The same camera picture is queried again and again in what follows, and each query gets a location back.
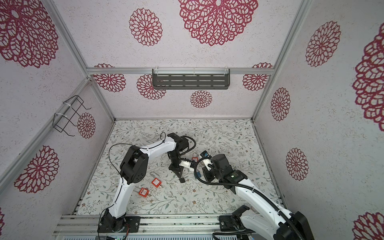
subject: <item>red padlock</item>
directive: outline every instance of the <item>red padlock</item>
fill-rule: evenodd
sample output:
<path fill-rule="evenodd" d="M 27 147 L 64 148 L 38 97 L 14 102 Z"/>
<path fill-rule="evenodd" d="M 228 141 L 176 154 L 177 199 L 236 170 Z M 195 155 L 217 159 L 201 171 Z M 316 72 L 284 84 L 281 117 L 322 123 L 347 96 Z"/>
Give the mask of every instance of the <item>red padlock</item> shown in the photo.
<path fill-rule="evenodd" d="M 155 180 L 152 181 L 152 184 L 153 184 L 156 188 L 161 187 L 161 186 L 160 186 L 160 185 L 161 185 L 161 181 L 160 181 L 159 179 L 157 179 L 157 178 L 155 178 Z"/>
<path fill-rule="evenodd" d="M 145 189 L 145 188 L 141 188 L 140 191 L 139 191 L 139 195 L 140 196 L 143 196 L 143 197 L 147 197 L 149 194 L 149 190 L 148 189 Z"/>

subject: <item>black mounting plate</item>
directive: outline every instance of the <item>black mounting plate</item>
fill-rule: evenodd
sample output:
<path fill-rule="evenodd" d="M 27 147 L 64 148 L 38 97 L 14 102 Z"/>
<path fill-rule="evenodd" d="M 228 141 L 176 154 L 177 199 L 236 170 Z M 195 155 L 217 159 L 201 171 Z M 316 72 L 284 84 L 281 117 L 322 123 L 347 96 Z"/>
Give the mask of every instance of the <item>black mounting plate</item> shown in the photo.
<path fill-rule="evenodd" d="M 141 217 L 139 216 L 125 216 L 125 221 L 129 225 L 129 232 L 138 232 L 140 226 L 140 219 Z"/>
<path fill-rule="evenodd" d="M 222 232 L 237 232 L 237 223 L 233 216 L 219 216 L 220 231 Z"/>

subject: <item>black cable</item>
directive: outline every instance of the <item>black cable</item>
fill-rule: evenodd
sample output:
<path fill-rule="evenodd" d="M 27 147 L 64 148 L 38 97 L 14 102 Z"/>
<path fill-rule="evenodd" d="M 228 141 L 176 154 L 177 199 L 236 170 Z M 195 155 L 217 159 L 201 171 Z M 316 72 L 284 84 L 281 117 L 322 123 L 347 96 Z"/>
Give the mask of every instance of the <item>black cable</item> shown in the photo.
<path fill-rule="evenodd" d="M 118 196 L 116 197 L 115 203 L 116 203 L 116 201 L 117 201 L 117 200 L 118 200 L 118 198 L 119 198 L 119 195 L 120 195 L 121 189 L 122 189 L 122 185 L 121 185 L 121 187 L 120 187 L 120 191 L 119 191 L 119 194 L 118 194 Z"/>
<path fill-rule="evenodd" d="M 164 137 L 163 141 L 162 141 L 161 143 L 159 143 L 158 145 L 154 146 L 154 147 L 160 146 L 161 144 L 163 144 L 163 143 L 166 141 L 167 134 L 166 134 L 165 132 L 161 132 L 161 133 L 160 133 L 160 139 L 161 139 L 161 135 L 162 135 L 163 133 L 165 134 L 165 137 Z M 118 170 L 118 169 L 115 167 L 115 165 L 112 163 L 112 161 L 111 161 L 111 157 L 110 157 L 111 148 L 112 148 L 113 146 L 116 146 L 116 145 L 131 145 L 131 146 L 135 146 L 135 145 L 130 144 L 130 143 L 116 143 L 116 144 L 113 144 L 113 145 L 109 148 L 109 151 L 108 151 L 108 159 L 109 159 L 109 162 L 110 162 L 111 165 L 116 169 L 117 173 L 120 175 L 119 170 Z M 139 148 L 141 148 L 141 149 L 152 149 L 152 148 L 154 148 L 154 147 L 150 147 L 150 148 L 139 147 Z M 119 195 L 120 195 L 120 192 L 121 192 L 121 188 L 120 188 L 120 191 L 119 191 L 119 193 L 118 193 L 118 196 L 116 197 L 116 201 L 117 201 L 118 198 L 119 198 Z"/>
<path fill-rule="evenodd" d="M 186 162 L 195 162 L 195 161 L 192 161 L 192 160 L 189 160 L 189 159 L 186 159 L 186 158 L 180 158 L 181 160 L 183 161 L 186 161 Z"/>
<path fill-rule="evenodd" d="M 237 183 L 231 183 L 231 182 L 207 182 L 207 181 L 204 181 L 202 180 L 201 178 L 199 178 L 199 176 L 197 175 L 197 165 L 204 159 L 210 159 L 209 157 L 203 157 L 201 159 L 199 159 L 194 167 L 194 174 L 195 174 L 195 177 L 197 178 L 197 180 L 199 180 L 200 182 L 204 183 L 204 184 L 207 184 L 207 185 L 219 185 L 219 186 L 224 186 L 224 185 L 227 185 L 227 186 L 236 186 L 236 187 L 243 187 L 245 189 L 249 189 L 251 191 L 253 191 L 254 193 L 256 193 L 257 195 L 261 196 L 269 205 L 271 205 L 273 207 L 273 209 L 279 213 L 283 218 L 284 220 L 288 223 L 288 225 L 292 228 L 292 230 L 297 234 L 297 236 L 299 237 L 300 240 L 304 240 L 303 236 L 300 234 L 299 230 L 295 227 L 295 225 L 291 222 L 291 220 L 282 212 L 280 211 L 280 209 L 274 204 L 274 202 L 272 202 L 268 197 L 266 197 L 264 194 L 262 194 L 260 191 L 250 187 L 250 186 L 247 186 L 247 185 L 243 185 L 243 184 L 237 184 Z"/>
<path fill-rule="evenodd" d="M 101 211 L 101 214 L 100 214 L 100 217 L 99 217 L 99 223 L 97 224 L 97 236 L 99 237 L 99 240 L 100 240 L 99 228 L 100 228 L 101 215 L 103 215 L 103 212 L 104 212 L 105 210 L 109 209 L 110 207 L 107 207 L 106 209 L 104 209 L 103 211 Z"/>
<path fill-rule="evenodd" d="M 161 143 L 159 143 L 158 145 L 154 146 L 154 147 L 149 147 L 149 148 L 144 148 L 144 147 L 139 147 L 141 149 L 152 149 L 152 148 L 155 148 L 157 146 L 160 146 L 161 144 L 163 144 L 166 140 L 166 137 L 167 137 L 167 134 L 165 132 L 161 132 L 160 133 L 160 139 L 161 139 L 161 135 L 162 134 L 165 134 L 165 137 L 163 139 L 163 141 Z M 116 144 L 113 144 L 110 148 L 109 148 L 109 151 L 108 151 L 108 159 L 109 159 L 109 162 L 111 163 L 111 165 L 116 169 L 117 173 L 120 174 L 119 170 L 115 167 L 115 165 L 113 165 L 112 161 L 111 161 L 111 157 L 110 157 L 110 152 L 111 152 L 111 149 L 113 146 L 116 146 L 116 145 L 131 145 L 131 146 L 136 146 L 136 145 L 133 145 L 133 144 L 130 144 L 130 143 L 116 143 Z"/>
<path fill-rule="evenodd" d="M 189 138 L 189 139 L 191 139 L 191 140 L 192 140 L 192 142 L 194 143 L 194 145 L 193 145 L 193 147 L 190 149 L 190 148 L 189 148 L 189 144 L 188 144 L 188 149 L 187 149 L 185 152 L 183 152 L 183 153 L 180 153 L 180 156 L 181 156 L 181 155 L 184 155 L 184 154 L 186 154 L 187 152 L 189 152 L 189 151 L 193 150 L 193 149 L 196 147 L 196 141 L 195 141 L 193 138 L 191 138 L 191 137 L 188 137 L 188 136 L 186 136 L 186 135 L 183 135 L 182 137 L 186 137 L 186 138 Z"/>
<path fill-rule="evenodd" d="M 244 230 L 242 232 L 214 232 L 212 233 L 212 237 L 215 239 L 215 240 L 221 240 L 217 237 L 215 237 L 215 235 L 223 235 L 223 236 L 229 236 L 229 235 L 237 235 L 237 234 L 245 234 L 245 233 L 253 233 L 255 231 L 252 231 L 252 230 Z"/>

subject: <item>white robotic arm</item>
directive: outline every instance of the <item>white robotic arm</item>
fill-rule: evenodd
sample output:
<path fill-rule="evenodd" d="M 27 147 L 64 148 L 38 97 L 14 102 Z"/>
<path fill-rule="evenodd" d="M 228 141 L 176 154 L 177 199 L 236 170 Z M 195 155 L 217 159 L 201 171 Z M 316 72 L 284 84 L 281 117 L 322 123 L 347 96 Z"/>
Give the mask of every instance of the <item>white robotic arm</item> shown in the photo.
<path fill-rule="evenodd" d="M 140 147 L 138 151 L 142 152 L 143 154 L 147 154 L 148 162 L 151 162 L 152 159 L 166 152 L 173 151 L 175 150 L 175 148 L 175 140 L 171 137 L 166 136 L 165 140 L 161 140 L 159 142 Z M 137 183 L 135 182 L 129 184 L 125 178 L 120 178 L 119 186 L 117 188 L 117 192 L 113 199 L 112 205 L 108 209 L 112 217 L 120 218 L 121 216 L 125 215 L 129 198 L 131 197 L 131 194 L 136 185 Z"/>
<path fill-rule="evenodd" d="M 194 142 L 192 148 L 189 148 L 188 139 Z M 224 154 L 212 157 L 204 151 L 200 154 L 202 159 L 197 163 L 180 157 L 195 146 L 196 142 L 192 138 L 180 137 L 175 133 L 168 134 L 164 140 L 148 146 L 131 146 L 120 164 L 119 186 L 111 206 L 105 210 L 101 218 L 98 232 L 108 233 L 124 230 L 129 198 L 137 183 L 145 177 L 148 162 L 167 152 L 171 160 L 169 170 L 172 170 L 179 177 L 180 182 L 185 182 L 182 178 L 182 171 L 184 167 L 187 167 L 195 172 L 195 177 L 199 181 L 208 185 L 222 185 L 230 189 L 259 213 L 256 214 L 249 207 L 243 205 L 230 218 L 227 215 L 220 216 L 220 229 L 222 231 L 253 230 L 267 240 L 313 240 L 308 221 L 303 214 L 300 212 L 293 214 L 272 202 L 244 173 L 233 170 Z M 207 181 L 197 176 L 197 165 L 201 161 L 205 165 L 203 174 Z M 214 179 L 218 179 L 218 183 L 212 182 Z"/>
<path fill-rule="evenodd" d="M 188 136 L 178 136 L 175 133 L 168 134 L 164 140 L 153 144 L 137 147 L 131 146 L 120 164 L 120 182 L 116 190 L 115 197 L 111 205 L 105 210 L 103 217 L 100 220 L 98 232 L 120 232 L 124 229 L 125 214 L 129 198 L 135 186 L 145 177 L 147 172 L 148 162 L 168 153 L 171 160 L 169 169 L 172 170 L 178 177 L 180 182 L 185 182 L 182 178 L 183 167 L 190 167 L 191 162 L 187 159 L 182 159 L 180 156 L 191 151 L 195 146 L 189 148 L 188 139 L 193 140 Z"/>
<path fill-rule="evenodd" d="M 211 157 L 204 151 L 201 156 L 203 158 L 198 163 L 203 161 L 205 165 L 203 174 L 207 182 L 197 176 L 197 163 L 194 171 L 195 177 L 199 181 L 208 185 L 223 185 L 247 201 L 259 213 L 256 214 L 243 205 L 232 214 L 232 217 L 221 216 L 219 218 L 222 231 L 248 229 L 267 240 L 313 239 L 312 231 L 303 214 L 300 212 L 293 214 L 274 203 L 244 173 L 233 170 L 224 154 Z M 218 183 L 212 183 L 214 179 L 218 179 Z M 230 230 L 228 226 L 235 226 L 235 228 Z"/>

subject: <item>leaf pattern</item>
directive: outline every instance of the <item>leaf pattern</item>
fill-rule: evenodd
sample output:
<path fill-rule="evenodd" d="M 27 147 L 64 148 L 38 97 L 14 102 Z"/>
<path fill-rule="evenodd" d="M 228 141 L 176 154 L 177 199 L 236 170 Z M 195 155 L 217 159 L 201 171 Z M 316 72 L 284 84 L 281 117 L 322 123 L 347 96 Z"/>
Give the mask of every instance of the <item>leaf pattern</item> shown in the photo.
<path fill-rule="evenodd" d="M 187 158 L 191 159 L 193 154 L 204 150 L 212 156 L 225 154 L 233 169 L 244 172 L 262 192 L 277 201 L 278 195 L 249 119 L 117 121 L 77 214 L 100 214 L 113 200 L 119 174 L 108 160 L 111 145 L 148 145 L 159 141 L 161 132 L 194 138 L 196 148 L 185 155 Z M 117 145 L 111 149 L 111 161 L 117 169 L 128 149 L 129 145 Z M 202 184 L 188 169 L 183 172 L 186 182 L 180 183 L 177 176 L 168 170 L 169 164 L 166 153 L 148 163 L 146 176 L 130 197 L 127 214 L 228 214 L 243 204 L 247 205 L 222 186 Z M 155 177 L 162 181 L 162 188 L 151 184 Z M 142 187 L 149 189 L 146 198 L 138 194 Z"/>

